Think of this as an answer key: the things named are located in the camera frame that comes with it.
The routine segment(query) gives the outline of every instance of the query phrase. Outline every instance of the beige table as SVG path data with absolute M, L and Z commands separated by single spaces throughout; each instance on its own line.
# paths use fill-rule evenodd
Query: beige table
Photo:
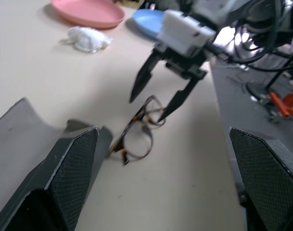
M 135 75 L 153 42 L 123 22 L 106 31 L 107 50 L 90 55 L 59 43 L 69 23 L 46 0 L 0 1 L 0 116 L 27 97 L 49 123 L 79 118 L 115 136 L 155 94 L 167 104 L 186 81 L 160 64 L 128 103 Z M 125 9 L 127 18 L 133 13 Z M 123 167 L 104 162 L 77 231 L 241 231 L 213 81 L 200 82 L 184 105 L 154 131 L 150 156 Z

